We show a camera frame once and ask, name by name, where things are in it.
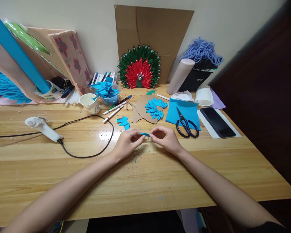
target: smartphone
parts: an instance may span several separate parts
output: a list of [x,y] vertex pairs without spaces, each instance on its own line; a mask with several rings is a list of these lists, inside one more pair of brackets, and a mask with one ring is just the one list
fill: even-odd
[[236,136],[234,131],[227,125],[222,117],[213,108],[202,108],[201,113],[206,120],[210,123],[213,129],[217,132],[221,138],[229,138]]

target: hand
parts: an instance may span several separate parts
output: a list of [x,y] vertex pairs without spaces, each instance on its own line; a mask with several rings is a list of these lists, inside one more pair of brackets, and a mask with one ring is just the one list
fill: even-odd
[[178,156],[181,151],[185,150],[171,128],[156,126],[151,130],[150,137],[153,142],[161,145],[165,150],[175,156]]
[[140,135],[135,128],[130,128],[120,134],[112,154],[121,161],[130,155],[138,146],[143,143],[145,135]]

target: wooden desk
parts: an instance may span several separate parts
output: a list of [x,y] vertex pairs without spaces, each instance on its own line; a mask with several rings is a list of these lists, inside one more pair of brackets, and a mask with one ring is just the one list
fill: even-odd
[[[157,88],[157,94],[168,96],[166,85]],[[125,94],[146,94],[147,89],[122,89]],[[140,96],[133,96],[135,103]],[[107,107],[101,105],[100,115]],[[175,125],[159,124],[176,130]],[[42,116],[60,126],[68,121],[88,116],[81,105],[61,104],[0,106],[0,135],[35,132],[24,124],[31,116]],[[122,109],[117,117],[132,119],[132,110]],[[0,227],[5,226],[22,209],[41,194],[110,152],[124,127],[116,118],[114,135],[103,154],[91,159],[75,159],[62,147],[44,135],[0,139]],[[144,119],[131,127],[150,132],[155,125]],[[240,138],[212,139],[202,128],[197,139],[182,138],[180,143],[194,156],[234,182],[257,201],[291,198],[291,186],[242,134]],[[111,125],[98,117],[89,118],[59,129],[67,150],[78,156],[99,152],[111,134]],[[137,214],[155,211],[185,209],[215,205],[198,181],[175,157],[154,145],[144,142],[131,156],[108,171],[72,208],[65,219],[84,219],[105,216]]]

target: black box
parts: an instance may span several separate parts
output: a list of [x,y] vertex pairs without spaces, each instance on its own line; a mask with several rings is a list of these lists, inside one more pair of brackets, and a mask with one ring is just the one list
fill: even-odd
[[179,88],[180,92],[189,91],[195,92],[197,88],[213,73],[205,72],[201,70],[216,69],[217,66],[214,66],[210,63],[209,60],[202,60],[199,63],[196,63],[192,68],[191,72],[184,80],[183,84]]

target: glue gun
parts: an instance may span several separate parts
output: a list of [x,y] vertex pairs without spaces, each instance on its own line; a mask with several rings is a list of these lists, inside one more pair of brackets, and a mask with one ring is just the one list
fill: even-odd
[[25,124],[31,128],[36,128],[54,142],[57,142],[59,139],[63,138],[63,136],[59,135],[50,126],[48,126],[48,124],[45,122],[45,119],[43,118],[36,116],[30,117],[25,120]]

